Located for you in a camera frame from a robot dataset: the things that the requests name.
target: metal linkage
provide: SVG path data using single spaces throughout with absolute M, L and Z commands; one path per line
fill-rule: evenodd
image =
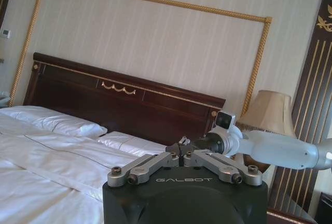
M 128 163 L 124 167 L 113 167 L 112 171 L 107 175 L 107 184 L 110 187 L 120 187 L 127 182 L 130 170 L 136 166 L 140 166 L 143 163 L 153 159 L 155 156 L 146 154 L 140 158 L 135 159 L 131 163 Z
M 212 153 L 211 157 L 218 160 L 223 164 L 233 166 L 237 168 L 243 178 L 243 181 L 252 186 L 259 186 L 262 184 L 263 175 L 261 171 L 258 170 L 258 167 L 255 165 L 249 165 L 248 167 L 238 163 L 237 161 L 227 158 L 219 153 Z
M 219 162 L 209 156 L 206 151 L 194 150 L 192 153 L 187 153 L 185 164 L 187 166 L 203 166 L 218 175 L 221 181 L 227 183 L 240 184 L 242 182 L 242 177 L 235 167 Z
M 262 184 L 262 173 L 252 165 L 246 167 L 219 153 L 202 150 L 188 152 L 184 157 L 186 166 L 203 166 L 218 175 L 221 181 L 240 184 L 242 180 L 252 186 Z
M 150 175 L 161 167 L 174 166 L 178 166 L 178 156 L 174 152 L 163 152 L 147 163 L 132 168 L 128 177 L 128 183 L 132 185 L 145 183 L 149 181 Z

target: white duvet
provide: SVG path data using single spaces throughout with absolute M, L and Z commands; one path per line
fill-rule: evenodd
M 0 114 L 0 223 L 102 223 L 102 185 L 134 154 Z

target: white pillow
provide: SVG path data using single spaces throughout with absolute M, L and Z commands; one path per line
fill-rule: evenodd
M 68 136 L 96 138 L 107 132 L 107 128 L 91 121 L 40 106 L 7 107 L 0 109 L 0 113 L 28 122 L 40 129 Z
M 165 151 L 166 146 L 160 145 L 139 137 L 134 137 L 121 132 L 111 132 L 99 137 L 98 142 L 121 151 L 133 154 L 135 156 L 143 156 L 144 154 L 160 154 Z

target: lamp base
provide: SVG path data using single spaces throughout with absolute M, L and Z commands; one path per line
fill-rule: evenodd
M 257 162 L 252 157 L 250 157 L 249 155 L 245 155 L 245 154 L 243 154 L 243 161 L 244 161 L 245 166 L 248 166 L 248 165 L 257 166 L 259 171 L 261 171 L 262 173 L 264 173 L 270 167 L 269 164 Z

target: gold trim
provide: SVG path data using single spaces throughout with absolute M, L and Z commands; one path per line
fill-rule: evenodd
M 264 46 L 265 46 L 265 42 L 266 42 L 266 39 L 267 39 L 267 36 L 269 33 L 270 24 L 271 24 L 271 22 L 265 22 L 265 24 L 264 24 L 264 28 L 263 28 L 263 31 L 262 31 L 262 34 L 260 37 L 259 45 L 258 45 L 258 50 L 257 50 L 257 54 L 256 54 L 254 67 L 251 72 L 249 85 L 248 85 L 245 99 L 243 102 L 241 116 L 243 116 L 249 108 L 249 103 L 250 103 L 250 99 L 251 99 L 251 96 L 254 91 L 254 86 L 255 86 L 255 82 L 256 82 L 256 78 L 257 78 L 257 74 L 258 74 L 258 69 L 259 69 L 261 58 L 263 56 Z
M 316 83 L 316 79 L 317 79 L 317 74 L 318 74 L 318 70 L 320 68 L 320 64 L 321 64 L 321 61 L 322 61 L 322 57 L 323 57 L 323 53 L 325 51 L 325 45 L 326 45 L 326 41 L 323 41 L 323 46 L 322 46 L 322 50 L 321 50 L 321 55 L 320 55 L 320 58 L 318 60 L 318 65 L 317 65 L 317 69 L 315 71 L 315 75 L 313 77 L 313 83 L 312 83 L 312 86 L 311 86 L 311 89 L 310 89 L 310 93 L 309 93 L 309 99 L 308 99 L 308 102 L 307 102 L 307 106 L 306 106 L 306 110 L 305 110 L 305 115 L 303 118 L 305 118 L 307 116 L 307 113 L 308 113 L 308 107 L 309 107 L 309 103 L 310 103 L 310 100 L 311 100 L 311 96 L 312 96 L 312 91 L 313 91 L 313 87 Z M 300 132 L 299 132 L 299 137 L 301 137 L 301 134 L 302 134 L 302 131 L 303 131 L 303 126 L 304 126 L 305 122 L 302 121 L 302 124 L 301 124 L 301 129 L 300 129 Z M 290 179 L 290 177 L 292 176 L 292 172 L 293 170 L 291 169 L 289 171 L 289 175 L 288 175 L 288 179 Z M 287 211 L 289 209 L 289 205 L 291 203 L 291 198 L 292 198 L 292 195 L 293 195 L 293 191 L 294 191 L 294 185 L 295 185 L 295 182 L 296 182 L 296 179 L 297 179 L 297 175 L 298 175 L 298 170 L 296 170 L 296 174 L 295 174 L 295 179 L 294 179 L 294 182 L 293 182 L 293 186 L 292 186 L 292 190 L 291 190 L 291 193 L 290 193 L 290 197 L 289 197 L 289 201 L 288 201 L 288 205 L 287 205 Z M 287 181 L 287 184 L 286 184 L 286 188 L 285 188 L 285 191 L 284 191 L 284 194 L 286 193 L 287 189 L 288 189 L 288 183 L 289 183 L 289 180 Z
M 38 16 L 41 1 L 42 0 L 36 0 L 36 3 L 35 3 L 35 8 L 33 10 L 33 14 L 32 14 L 31 20 L 30 20 L 30 24 L 29 24 L 29 28 L 27 30 L 24 45 L 23 45 L 23 48 L 22 48 L 22 51 L 21 51 L 20 61 L 19 61 L 19 64 L 17 65 L 17 70 L 16 70 L 16 74 L 15 74 L 15 79 L 14 79 L 14 82 L 13 82 L 13 85 L 12 85 L 12 88 L 11 88 L 10 101 L 8 103 L 8 106 L 12 106 L 13 102 L 14 102 L 14 99 L 15 99 L 17 85 L 18 85 L 18 83 L 20 81 L 20 78 L 21 78 L 25 56 L 26 56 L 27 49 L 28 49 L 29 44 L 30 44 L 30 39 L 31 39 L 33 27 L 35 26 L 36 21 L 37 21 L 37 16 Z
M 123 87 L 123 88 L 121 88 L 121 89 L 116 88 L 115 84 L 112 84 L 112 86 L 108 87 L 108 86 L 106 86 L 106 84 L 105 84 L 104 81 L 102 82 L 102 86 L 103 86 L 105 89 L 107 89 L 107 90 L 109 90 L 109 89 L 113 89 L 114 91 L 116 91 L 116 92 L 118 92 L 118 93 L 119 93 L 119 92 L 125 92 L 125 93 L 128 94 L 128 95 L 130 95 L 130 94 L 136 94 L 136 89 L 134 89 L 133 91 L 129 92 L 129 91 L 126 90 L 126 87 Z
M 291 223 L 295 223 L 295 224 L 305 224 L 305 222 L 300 222 L 300 221 L 298 221 L 298 220 L 293 220 L 293 219 L 288 218 L 288 217 L 286 217 L 286 216 L 278 215 L 278 214 L 276 214 L 276 213 L 272 213 L 272 212 L 270 212 L 270 211 L 268 211 L 268 210 L 267 210 L 266 213 L 267 213 L 268 215 L 271 215 L 271 216 L 277 217 L 277 218 L 282 219 L 282 220 L 289 221 L 289 222 L 291 222 Z
M 189 4 L 189 3 L 184 3 L 184 2 L 174 1 L 174 0 L 143 0 L 143 1 L 149 1 L 149 2 L 158 3 L 158 4 L 171 5 L 171 6 L 176 6 L 176 7 L 186 8 L 186 9 L 204 11 L 204 12 L 214 13 L 214 14 L 218 14 L 218 15 L 229 16 L 229 17 L 233 17 L 233 18 L 241 18 L 241 19 L 262 22 L 262 23 L 266 23 L 266 22 L 271 23 L 272 22 L 271 17 L 263 18 L 263 17 L 254 16 L 254 15 L 243 14 L 243 13 L 229 11 L 229 10 L 221 10 L 221 9 L 216 9 L 216 8 L 206 7 L 206 6 L 201 6 L 201 5 L 194 5 L 194 4 Z
M 307 116 L 308 107 L 309 107 L 309 101 L 311 100 L 312 90 L 313 90 L 313 87 L 314 87 L 314 85 L 315 85 L 316 78 L 317 78 L 317 73 L 318 73 L 318 70 L 319 70 L 319 68 L 320 68 L 320 64 L 321 64 L 321 61 L 322 61 L 322 56 L 323 56 L 323 53 L 324 53 L 324 50 L 325 50 L 325 44 L 326 44 L 326 41 L 323 41 L 323 46 L 322 46 L 322 50 L 321 50 L 320 59 L 318 60 L 317 69 L 316 69 L 316 72 L 315 72 L 315 75 L 314 75 L 314 78 L 313 78 L 313 83 L 312 83 L 311 90 L 310 90 L 310 93 L 309 93 L 309 99 L 308 99 L 308 103 L 307 103 L 307 106 L 306 106 L 305 116 L 304 116 L 304 117 Z M 303 130 L 303 126 L 304 126 L 304 124 L 305 124 L 305 122 L 302 121 L 302 125 L 301 125 L 301 129 L 300 129 L 299 137 L 300 137 L 301 134 L 302 134 L 302 130 Z
M 310 78 L 310 75 L 311 75 L 311 71 L 312 71 L 313 63 L 314 63 L 314 61 L 315 61 L 315 59 L 316 59 L 316 54 L 317 54 L 317 49 L 318 49 L 319 43 L 320 43 L 320 41 L 317 40 L 316 47 L 315 47 L 315 51 L 314 51 L 314 54 L 313 54 L 313 59 L 312 59 L 312 61 L 311 61 L 311 65 L 310 65 L 310 69 L 309 69 L 308 78 L 307 78 L 307 81 L 306 81 L 306 86 L 305 86 L 305 89 L 304 89 L 304 94 L 302 95 L 302 99 L 301 99 L 301 103 L 300 103 L 300 107 L 299 107 L 299 112 L 298 112 L 297 117 L 296 117 L 296 121 L 295 121 L 295 125 L 294 125 L 294 131 L 295 131 L 296 128 L 297 128 L 297 124 L 298 124 L 298 120 L 299 120 L 300 112 L 301 112 L 301 109 L 302 109 L 302 104 L 303 104 L 304 98 L 305 98 L 305 96 L 306 96 L 307 87 L 308 87 L 308 83 L 309 83 L 309 78 Z M 282 182 L 283 182 L 283 180 L 284 180 L 284 175 L 285 175 L 285 168 L 284 168 L 283 171 L 282 171 L 281 180 L 280 180 L 280 183 L 279 183 L 278 191 L 277 191 L 277 193 L 276 193 L 276 197 L 275 197 L 275 201 L 274 201 L 274 206 L 273 206 L 273 208 L 276 207 L 276 203 L 277 203 L 277 201 L 278 201 L 279 194 L 280 194 L 281 184 L 282 184 Z
M 88 76 L 91 76 L 91 77 L 94 77 L 94 78 L 97 78 L 97 79 L 107 80 L 107 81 L 110 81 L 110 82 L 113 82 L 113 83 L 122 84 L 122 85 L 125 85 L 125 86 L 128 86 L 128 87 L 137 88 L 137 89 L 145 90 L 145 91 L 148 91 L 148 92 L 151 92 L 151 93 L 157 93 L 157 94 L 164 95 L 164 96 L 171 97 L 171 98 L 175 98 L 175 99 L 178 99 L 178 100 L 192 102 L 192 103 L 195 103 L 195 104 L 198 104 L 198 105 L 207 106 L 207 107 L 216 108 L 216 109 L 221 110 L 221 108 L 218 107 L 218 106 L 213 106 L 213 105 L 205 104 L 205 103 L 198 102 L 198 101 L 192 101 L 192 100 L 189 100 L 189 99 L 186 99 L 186 98 L 182 98 L 182 97 L 174 96 L 174 95 L 171 95 L 171 94 L 167 94 L 167 93 L 155 91 L 155 90 L 152 90 L 152 89 L 149 89 L 149 88 L 139 87 L 139 86 L 136 86 L 136 85 L 133 85 L 133 84 L 129 84 L 129 83 L 125 83 L 125 82 L 122 82 L 122 81 L 108 79 L 106 77 L 101 77 L 101 76 L 97 76 L 97 75 L 85 73 L 85 72 L 82 72 L 82 71 L 78 71 L 78 70 L 67 68 L 67 67 L 58 66 L 58 65 L 55 65 L 55 64 L 47 63 L 47 62 L 42 62 L 42 61 L 38 61 L 38 60 L 35 60 L 35 61 L 39 62 L 41 64 L 45 64 L 45 65 L 49 65 L 49 66 L 52 66 L 52 67 L 61 68 L 61 69 L 64 69 L 64 70 L 67 70 L 67 71 L 71 71 L 71 72 L 75 72 L 75 73 L 79 73 L 79 74 L 82 74 L 82 75 L 88 75 Z
M 301 112 L 301 109 L 302 109 L 302 104 L 303 104 L 303 101 L 304 101 L 305 96 L 306 96 L 307 87 L 308 87 L 308 83 L 309 83 L 309 78 L 310 78 L 310 75 L 311 75 L 311 71 L 312 71 L 313 63 L 314 63 L 314 61 L 315 61 L 315 59 L 316 59 L 316 54 L 317 54 L 317 49 L 318 49 L 319 44 L 320 44 L 320 40 L 318 39 L 318 40 L 317 40 L 317 43 L 316 43 L 315 51 L 314 51 L 314 53 L 313 53 L 313 59 L 312 59 L 312 61 L 311 61 L 310 70 L 309 70 L 309 74 L 308 74 L 308 78 L 307 78 L 306 86 L 305 86 L 305 89 L 304 89 L 304 94 L 302 95 L 302 99 L 301 99 L 301 103 L 300 103 L 300 107 L 299 107 L 299 112 L 298 112 L 297 117 L 296 117 L 296 121 L 295 121 L 295 125 L 294 125 L 294 130 L 295 130 L 296 127 L 297 127 L 297 122 L 298 122 L 298 120 L 299 120 L 300 112 Z
M 332 18 L 332 6 L 327 5 L 327 11 L 329 13 L 328 18 Z M 316 24 L 320 28 L 324 28 L 327 32 L 332 32 L 332 23 L 326 23 L 327 21 L 324 20 L 321 16 L 318 16 L 318 23 Z
M 327 65 L 327 62 L 328 62 L 328 57 L 330 56 L 330 52 L 331 52 L 331 47 L 332 47 L 332 42 L 330 42 L 330 46 L 329 46 L 329 48 L 328 48 L 328 52 L 327 52 L 327 56 L 326 56 L 326 61 L 325 61 L 324 68 L 323 68 L 323 72 L 322 72 L 321 81 L 320 81 L 320 84 L 319 84 L 319 86 L 318 86 L 318 92 L 320 91 L 321 86 L 322 86 L 322 82 L 323 82 L 324 74 L 325 74 L 325 70 L 326 70 L 326 65 Z M 329 76 L 328 76 L 328 80 L 327 80 L 327 81 L 329 81 L 329 79 L 330 79 L 331 71 L 332 71 L 332 67 L 331 67 L 331 69 L 330 69 L 330 73 L 329 73 Z M 318 94 L 319 94 L 319 93 L 316 94 L 315 102 L 317 102 Z M 315 104 L 314 109 L 313 109 L 313 111 L 312 111 L 312 115 L 313 115 L 315 109 L 316 109 L 316 104 Z M 315 134 L 316 134 L 317 126 L 318 126 L 318 121 L 316 121 L 315 132 L 314 132 L 313 138 L 315 138 Z M 299 190 L 298 190 L 298 192 L 297 192 L 296 203 L 298 202 L 299 197 L 300 197 L 300 191 L 301 191 L 301 189 L 302 189 L 303 180 L 304 180 L 304 178 L 305 178 L 305 173 L 306 173 L 306 171 L 307 171 L 307 170 L 304 170 L 304 172 L 303 172 L 303 174 L 302 174 L 302 178 L 301 178 L 301 182 L 300 182 Z M 296 181 L 297 175 L 298 175 L 298 170 L 296 171 L 295 180 L 294 180 L 294 183 L 293 183 L 293 187 L 292 187 L 292 192 L 291 192 L 291 194 L 290 194 L 290 198 L 292 198 L 293 189 L 294 189 L 294 186 L 295 186 L 295 181 Z
M 325 90 L 328 88 L 329 83 L 330 83 L 330 80 L 328 81 L 328 84 L 327 84 Z M 330 100 L 329 100 L 328 108 L 327 108 L 327 109 L 330 109 L 330 107 L 331 107 L 331 100 L 332 100 L 332 95 L 330 95 Z M 324 130 L 324 127 L 325 127 L 325 124 L 326 124 L 326 118 L 327 118 L 327 113 L 326 113 L 325 118 L 324 118 L 324 126 L 323 126 L 323 128 L 322 128 L 321 133 L 320 133 L 320 138 L 318 139 L 318 144 L 321 142 L 321 139 L 322 139 L 323 130 Z M 305 191 L 305 196 L 303 197 L 303 201 L 302 201 L 302 205 L 301 205 L 302 208 L 303 208 L 303 206 L 304 206 L 304 204 L 305 204 L 305 201 L 306 201 L 306 198 L 307 198 L 307 193 L 308 193 L 308 189 L 309 189 L 309 184 L 310 184 L 310 180 L 311 180 L 311 177 L 312 177 L 312 171 L 313 171 L 313 169 L 310 169 L 309 180 L 308 180 L 308 182 L 307 182 L 306 191 Z
M 20 61 L 19 61 L 18 67 L 17 67 L 17 72 L 15 75 L 14 83 L 12 86 L 9 106 L 12 106 L 13 101 L 16 96 L 17 85 L 18 85 L 18 82 L 21 77 L 21 72 L 22 72 L 22 68 L 23 68 L 24 59 L 26 56 L 26 51 L 27 51 L 27 48 L 29 47 L 32 30 L 33 30 L 34 24 L 36 22 L 38 10 L 40 7 L 40 1 L 41 0 L 36 0 L 33 17 L 31 19 L 31 22 L 29 25 L 29 29 L 28 29 L 25 43 L 24 43 L 24 46 L 22 49 Z M 245 99 L 243 102 L 242 114 L 244 114 L 248 109 L 250 99 L 251 99 L 251 96 L 252 96 L 252 93 L 254 90 L 254 85 L 256 82 L 258 69 L 259 69 L 259 65 L 261 62 L 265 42 L 266 42 L 267 35 L 269 32 L 270 24 L 272 22 L 272 17 L 265 17 L 265 18 L 258 17 L 258 16 L 254 16 L 254 15 L 243 14 L 243 13 L 228 11 L 228 10 L 221 10 L 221 9 L 216 9 L 216 8 L 206 7 L 206 6 L 201 6 L 201 5 L 194 5 L 194 4 L 189 4 L 189 3 L 184 3 L 184 2 L 174 1 L 174 0 L 143 0 L 143 1 L 149 1 L 149 2 L 153 2 L 153 3 L 171 5 L 171 6 L 176 6 L 176 7 L 186 8 L 186 9 L 198 10 L 198 11 L 203 11 L 203 12 L 208 12 L 208 13 L 213 13 L 213 14 L 218 14 L 218 15 L 223 15 L 223 16 L 229 16 L 229 17 L 233 17 L 233 18 L 239 18 L 239 19 L 245 19 L 245 20 L 264 23 L 264 28 L 263 28 L 263 31 L 261 34 L 258 50 L 257 50 L 256 57 L 255 57 L 254 67 L 253 67 L 253 70 L 251 73 L 251 77 L 250 77 L 249 84 L 247 87 L 246 96 L 245 96 Z

